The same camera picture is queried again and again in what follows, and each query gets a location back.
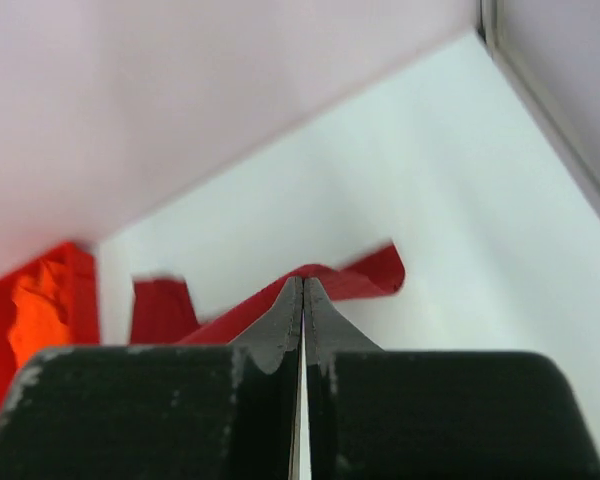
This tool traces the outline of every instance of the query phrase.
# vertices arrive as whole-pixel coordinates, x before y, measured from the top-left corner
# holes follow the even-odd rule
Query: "orange cloth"
[[[38,351],[51,346],[69,345],[66,325],[66,268],[56,262],[41,262],[38,278],[22,275],[16,281],[12,300],[16,320],[9,330],[9,343],[18,368]]]

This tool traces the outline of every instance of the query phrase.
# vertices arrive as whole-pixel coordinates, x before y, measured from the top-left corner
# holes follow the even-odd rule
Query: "red box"
[[[71,342],[99,344],[96,268],[94,258],[73,243],[64,243],[0,279],[0,407],[16,374],[16,360],[8,332],[16,317],[11,300],[16,280],[22,274],[36,275],[42,260],[62,263],[67,271],[67,326]]]

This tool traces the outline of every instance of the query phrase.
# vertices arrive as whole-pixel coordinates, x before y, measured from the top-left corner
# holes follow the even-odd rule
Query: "orange item in red box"
[[[18,368],[41,348],[100,343],[96,298],[94,259],[72,243],[0,279],[0,406]]]

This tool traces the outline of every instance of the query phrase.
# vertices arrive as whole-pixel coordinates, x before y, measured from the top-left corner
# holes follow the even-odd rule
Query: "white panel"
[[[500,48],[600,183],[600,0],[499,2]]]
[[[99,240],[475,23],[475,0],[0,0],[0,272]]]
[[[600,446],[600,221],[473,35],[102,243],[105,339],[134,274],[183,275],[211,314],[388,237],[405,288],[346,316],[386,348],[548,354]]]

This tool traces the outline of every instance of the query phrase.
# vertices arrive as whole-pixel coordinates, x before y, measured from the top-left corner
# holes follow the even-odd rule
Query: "dark red cloth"
[[[391,295],[400,289],[405,275],[392,243],[339,270],[319,264],[303,265],[202,327],[184,282],[136,282],[131,343],[229,343],[271,308],[287,279],[293,276],[319,278],[329,298],[336,301]]]

